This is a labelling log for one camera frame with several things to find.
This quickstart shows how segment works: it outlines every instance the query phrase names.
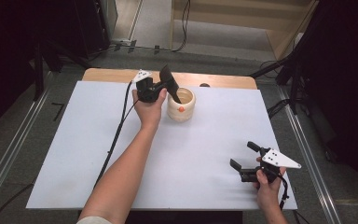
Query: aluminum rail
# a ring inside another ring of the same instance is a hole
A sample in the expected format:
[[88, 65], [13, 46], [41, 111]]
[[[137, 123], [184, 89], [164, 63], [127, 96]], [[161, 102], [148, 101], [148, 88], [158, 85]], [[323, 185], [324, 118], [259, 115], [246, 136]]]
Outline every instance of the aluminum rail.
[[[289, 99], [289, 96], [285, 89], [281, 86], [278, 86], [278, 92], [281, 96], [281, 99]], [[301, 128], [301, 124], [298, 120], [297, 115], [293, 114], [290, 106], [285, 107], [287, 117], [289, 118], [290, 124], [292, 125], [293, 131], [300, 148], [300, 151], [304, 157], [305, 163], [310, 170], [310, 178], [312, 179], [313, 185], [318, 194], [319, 201], [326, 215], [326, 219], [330, 224], [342, 223], [339, 218], [336, 205], [333, 201], [333, 198], [330, 195], [330, 192], [324, 182], [322, 174], [318, 168], [318, 165], [313, 157], [313, 154], [310, 150], [310, 145], [308, 144], [307, 138]]]
[[20, 128], [17, 130], [9, 146], [7, 147], [7, 151], [0, 160], [0, 187], [2, 186], [5, 178], [7, 177], [7, 173], [10, 170], [11, 165], [13, 164], [14, 160], [16, 160], [16, 157], [21, 150], [22, 144], [27, 137], [28, 132], [30, 132], [34, 121], [36, 120], [36, 117], [43, 106], [43, 103], [45, 103], [50, 90], [50, 86], [55, 80], [55, 77], [56, 76], [52, 72], [48, 72], [45, 91], [42, 92], [42, 95], [37, 101], [32, 103], [27, 115], [25, 116], [24, 120], [20, 125]]

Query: sleeve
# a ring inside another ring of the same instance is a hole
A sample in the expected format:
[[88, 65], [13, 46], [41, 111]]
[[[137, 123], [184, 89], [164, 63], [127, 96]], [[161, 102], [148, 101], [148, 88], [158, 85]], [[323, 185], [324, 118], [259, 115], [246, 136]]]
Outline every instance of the sleeve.
[[83, 217], [76, 224], [112, 224], [103, 217]]

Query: black cable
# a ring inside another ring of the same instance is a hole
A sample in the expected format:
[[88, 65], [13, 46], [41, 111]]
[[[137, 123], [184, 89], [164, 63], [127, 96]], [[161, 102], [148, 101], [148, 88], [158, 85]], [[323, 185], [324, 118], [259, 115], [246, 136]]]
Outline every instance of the black cable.
[[129, 83], [129, 85], [127, 86], [127, 90], [126, 90], [126, 97], [124, 99], [124, 106], [123, 106], [123, 112], [121, 114], [121, 120], [120, 120], [120, 123], [118, 124], [118, 127], [117, 127], [117, 130], [116, 130], [116, 134], [115, 134], [115, 138], [113, 140], [113, 143], [112, 143], [112, 146], [110, 147], [110, 150], [107, 152], [107, 156], [106, 156], [106, 160], [103, 164], [103, 168], [101, 169], [101, 172], [100, 174], [98, 175], [98, 178], [97, 180], [95, 181], [95, 185], [94, 185], [94, 188], [95, 186], [97, 185], [98, 181], [100, 181], [101, 177], [103, 176], [105, 170], [106, 170], [106, 166], [107, 166], [107, 163], [110, 161], [110, 158], [112, 156], [112, 153], [113, 153], [113, 149], [115, 148], [116, 146], [116, 143], [117, 143], [117, 140], [118, 140], [118, 136], [120, 135], [120, 132], [121, 132], [121, 128], [123, 127], [123, 123], [124, 123], [124, 120], [127, 116], [126, 115], [126, 107], [127, 107], [127, 100], [128, 100], [128, 96], [129, 96], [129, 92], [130, 92], [130, 86], [132, 84], [132, 81]]
[[286, 199], [289, 198], [289, 196], [287, 196], [287, 189], [288, 189], [288, 186], [287, 186], [287, 181], [283, 178], [282, 174], [281, 173], [275, 173], [275, 172], [272, 172], [270, 171], [269, 169], [265, 168], [265, 167], [262, 167], [262, 169], [270, 174], [273, 174], [273, 175], [276, 175], [278, 178], [280, 178], [280, 180], [283, 182], [283, 186], [284, 186], [284, 191], [283, 191], [283, 195], [282, 195], [282, 199], [281, 199], [281, 202], [279, 204], [279, 207], [281, 208], [281, 210], [283, 209], [283, 206], [284, 206], [284, 203], [286, 202]]
[[298, 98], [301, 100], [307, 100], [309, 98], [309, 96], [307, 95], [307, 91], [305, 90], [305, 80], [302, 77], [298, 81], [297, 93], [300, 93]]
[[295, 216], [296, 215], [299, 215], [305, 222], [307, 222], [308, 224], [310, 224], [303, 216], [301, 216], [301, 214], [299, 214], [298, 212], [297, 212], [297, 210], [293, 210], [293, 213], [295, 214]]
[[301, 224], [300, 219], [298, 219], [298, 215], [296, 213], [296, 210], [293, 210], [293, 215], [295, 216], [296, 223]]
[[[263, 63], [261, 63], [260, 64], [260, 66], [258, 67], [258, 69], [261, 69], [261, 67], [263, 67], [263, 65], [265, 64], [265, 63], [276, 63], [277, 61], [265, 61], [265, 62], [263, 62]], [[265, 77], [267, 77], [267, 78], [275, 78], [275, 77], [269, 77], [269, 76], [267, 76], [266, 74], [263, 74], [263, 76], [265, 76]]]
[[[185, 25], [185, 12], [187, 9], [187, 16], [186, 16], [186, 25]], [[182, 29], [183, 29], [183, 42], [182, 45], [178, 48], [178, 49], [174, 49], [173, 52], [179, 51], [182, 48], [185, 47], [186, 45], [186, 41], [187, 41], [187, 22], [188, 22], [188, 15], [190, 14], [190, 0], [187, 1], [185, 9], [183, 10], [183, 14], [182, 14]]]
[[283, 186], [284, 186], [284, 191], [283, 191], [283, 195], [282, 195], [282, 199], [281, 202], [279, 204], [279, 207], [281, 208], [281, 210], [283, 209], [284, 203], [286, 203], [286, 199], [289, 198], [289, 196], [287, 196], [287, 182], [286, 180], [283, 178], [283, 176], [281, 174], [278, 174], [277, 177], [279, 177], [282, 182], [283, 182]]
[[295, 50], [296, 48], [296, 39], [293, 40], [293, 47], [292, 47], [292, 51]]
[[93, 58], [88, 59], [87, 62], [89, 63], [89, 62], [94, 61], [95, 59], [97, 59], [98, 57], [100, 57], [101, 54], [102, 54], [102, 52], [97, 52], [96, 55], [95, 55]]
[[[183, 29], [183, 34], [184, 34], [184, 38], [182, 41], [182, 45], [178, 48], [178, 49], [158, 49], [160, 51], [169, 51], [169, 52], [177, 52], [180, 51], [181, 49], [183, 49], [186, 45], [186, 41], [187, 41], [187, 23], [188, 23], [188, 15], [190, 13], [190, 0], [187, 0], [187, 3], [185, 5], [185, 8], [183, 10], [183, 14], [182, 14], [182, 29]], [[137, 46], [125, 46], [125, 45], [111, 45], [108, 49], [105, 50], [101, 50], [101, 52], [105, 52], [111, 49], [115, 49], [116, 46], [120, 46], [121, 48], [132, 48], [132, 49], [151, 49], [151, 50], [156, 50], [155, 48], [150, 48], [150, 47], [137, 47]]]
[[285, 100], [281, 100], [280, 102], [278, 102], [276, 105], [270, 107], [267, 110], [268, 113], [268, 117], [270, 119], [272, 119], [272, 117], [274, 117], [279, 111], [281, 111], [282, 108], [284, 108], [286, 105], [290, 104], [290, 100], [289, 99], [285, 99]]
[[7, 200], [7, 202], [5, 202], [1, 207], [0, 207], [0, 214], [1, 212], [6, 208], [6, 206], [8, 206], [11, 202], [13, 202], [17, 197], [19, 197], [24, 191], [26, 191], [27, 189], [29, 189], [30, 187], [32, 187], [34, 185], [34, 182], [36, 181], [36, 178], [32, 181], [31, 184], [28, 184], [27, 186], [25, 186], [25, 188], [21, 189], [19, 192], [17, 192], [15, 195], [13, 195], [9, 200]]

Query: white tabletop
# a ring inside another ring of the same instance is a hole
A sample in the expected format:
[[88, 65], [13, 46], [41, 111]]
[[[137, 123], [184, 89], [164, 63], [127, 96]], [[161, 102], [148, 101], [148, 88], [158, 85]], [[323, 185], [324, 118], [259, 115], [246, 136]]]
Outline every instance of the white tabletop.
[[[121, 117], [127, 84], [79, 81], [36, 180], [27, 208], [81, 209], [101, 171]], [[178, 123], [166, 102], [136, 210], [258, 209], [252, 183], [242, 183], [230, 159], [253, 169], [257, 153], [246, 146], [278, 149], [260, 91], [188, 87], [197, 96], [193, 118]], [[131, 107], [131, 94], [127, 108]], [[110, 164], [140, 126], [131, 111]], [[289, 183], [285, 209], [296, 209]]]

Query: hand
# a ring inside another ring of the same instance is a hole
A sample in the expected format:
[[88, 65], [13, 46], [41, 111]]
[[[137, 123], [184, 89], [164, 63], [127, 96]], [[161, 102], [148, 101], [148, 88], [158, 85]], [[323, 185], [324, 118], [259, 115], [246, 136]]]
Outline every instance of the hand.
[[161, 106], [167, 97], [167, 89], [162, 89], [155, 103], [144, 103], [138, 101], [137, 90], [132, 90], [132, 99], [135, 110], [141, 120], [141, 128], [156, 130], [161, 119]]
[[[285, 167], [281, 167], [281, 174], [286, 172]], [[280, 178], [276, 178], [274, 182], [269, 183], [267, 176], [262, 170], [256, 172], [258, 183], [254, 183], [254, 187], [258, 188], [257, 203], [258, 206], [264, 211], [269, 212], [274, 209], [280, 209], [278, 202], [278, 192], [281, 186]]]

